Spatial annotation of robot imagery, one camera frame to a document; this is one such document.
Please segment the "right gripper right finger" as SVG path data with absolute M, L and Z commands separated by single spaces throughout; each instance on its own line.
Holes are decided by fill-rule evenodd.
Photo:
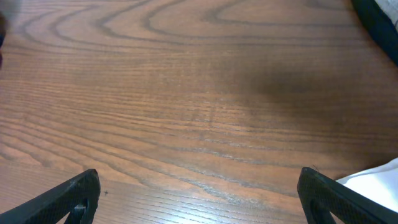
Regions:
M 309 224 L 335 224 L 335 217 L 349 224 L 397 223 L 397 212 L 373 202 L 310 167 L 302 168 L 297 192 Z

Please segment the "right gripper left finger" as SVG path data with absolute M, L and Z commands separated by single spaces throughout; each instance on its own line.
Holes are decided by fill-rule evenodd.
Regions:
M 88 169 L 43 194 L 1 214 L 1 223 L 93 223 L 101 186 L 96 169 Z

